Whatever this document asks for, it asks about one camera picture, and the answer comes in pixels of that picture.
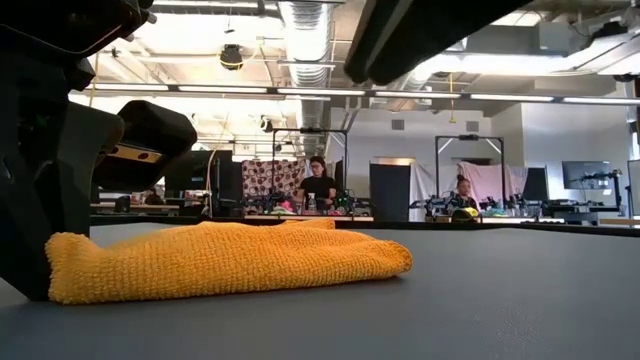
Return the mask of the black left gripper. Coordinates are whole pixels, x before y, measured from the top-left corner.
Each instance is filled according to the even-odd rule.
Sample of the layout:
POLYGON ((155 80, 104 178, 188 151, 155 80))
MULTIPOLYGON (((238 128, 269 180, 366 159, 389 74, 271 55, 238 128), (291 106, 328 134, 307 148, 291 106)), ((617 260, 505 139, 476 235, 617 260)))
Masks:
MULTIPOLYGON (((64 74, 82 90, 95 77, 88 58, 114 40, 155 23, 153 0, 3 0, 1 55, 17 55, 64 74)), ((67 108, 67 231, 88 234, 94 168, 124 133, 118 115, 70 103, 67 108)))

